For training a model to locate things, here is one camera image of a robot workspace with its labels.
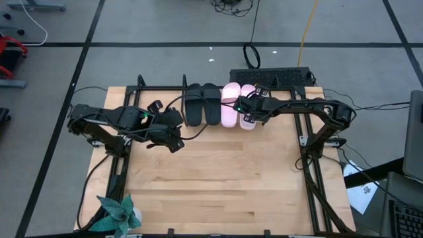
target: green plant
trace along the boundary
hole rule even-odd
[[[128,229],[141,226],[141,222],[136,218],[133,209],[134,203],[131,194],[127,195],[122,203],[109,198],[97,196],[101,202],[101,206],[108,212],[108,216],[96,222],[90,231],[112,231],[116,230],[114,237],[118,238],[128,234]]]

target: plant leaf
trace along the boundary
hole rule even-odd
[[[116,231],[114,232],[114,238],[121,238],[122,237],[122,231],[120,229],[116,229]]]
[[[119,221],[116,221],[112,216],[106,216],[100,221],[96,222],[90,231],[112,231],[119,228]]]
[[[128,220],[129,218],[126,221],[119,221],[119,229],[124,235],[128,234],[128,229],[130,228],[128,225]]]
[[[125,217],[122,215],[125,213],[123,209],[120,208],[120,204],[110,198],[102,198],[100,196],[97,196],[97,198],[101,202],[101,206],[114,218],[118,221],[122,221],[125,219]]]
[[[132,212],[130,219],[128,221],[128,224],[131,229],[141,227],[141,221],[138,220],[138,218],[135,216],[135,214]]]
[[[134,202],[132,202],[131,194],[128,194],[120,204],[121,209],[123,209],[126,215],[131,215],[132,210],[134,208]]]

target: pink slipper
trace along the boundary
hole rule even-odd
[[[234,102],[238,99],[241,94],[241,86],[238,83],[228,83],[222,89],[222,102]],[[232,128],[237,124],[238,112],[232,109],[234,103],[221,105],[221,122],[222,126],[226,128]]]
[[[254,92],[256,87],[252,85],[244,85],[241,89],[241,96],[247,96],[249,93]],[[244,114],[239,115],[239,125],[244,130],[252,130],[256,126],[256,122],[246,122],[244,121]]]

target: keyboard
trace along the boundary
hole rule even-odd
[[[396,201],[389,201],[392,236],[423,238],[423,214]]]
[[[284,89],[292,86],[312,87],[314,82],[308,73],[308,67],[232,69],[230,82],[237,82],[240,86],[259,83],[270,89]]]

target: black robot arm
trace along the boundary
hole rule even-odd
[[[257,88],[249,97],[240,96],[233,106],[234,110],[244,114],[247,122],[261,121],[267,123],[270,118],[280,114],[309,113],[318,116],[323,127],[315,134],[309,135],[302,146],[304,154],[312,157],[322,157],[325,142],[337,131],[350,126],[354,110],[337,100],[307,99],[307,100],[279,100],[264,97],[266,90]]]
[[[109,110],[78,104],[69,115],[67,127],[73,134],[84,135],[92,145],[103,143],[106,153],[115,157],[128,154],[122,136],[138,142],[153,142],[147,148],[164,145],[174,153],[184,147],[180,138],[182,117],[175,108],[159,112],[162,107],[159,100],[150,104],[147,110],[136,106],[120,106]],[[121,136],[109,134],[100,125],[114,128]]]

